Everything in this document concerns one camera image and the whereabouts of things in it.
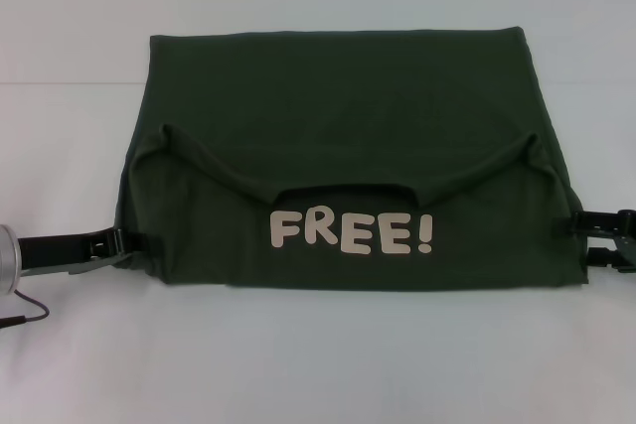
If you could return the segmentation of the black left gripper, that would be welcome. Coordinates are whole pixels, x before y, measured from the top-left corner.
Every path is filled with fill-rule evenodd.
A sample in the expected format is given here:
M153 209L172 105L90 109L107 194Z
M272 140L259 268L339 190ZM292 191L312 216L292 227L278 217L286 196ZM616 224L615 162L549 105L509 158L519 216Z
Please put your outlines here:
M22 276L82 274L118 263L129 254L147 252L146 234L126 228L71 235L18 239Z

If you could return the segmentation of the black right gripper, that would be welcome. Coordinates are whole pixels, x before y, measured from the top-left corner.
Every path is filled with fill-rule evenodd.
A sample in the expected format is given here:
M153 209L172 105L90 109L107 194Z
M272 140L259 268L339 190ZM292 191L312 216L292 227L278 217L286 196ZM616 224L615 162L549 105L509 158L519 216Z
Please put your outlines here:
M589 247L585 263L588 267L610 267L623 272L624 259L635 264L635 211L574 212L567 222L566 230L574 235L592 237L614 237L617 250L606 247Z

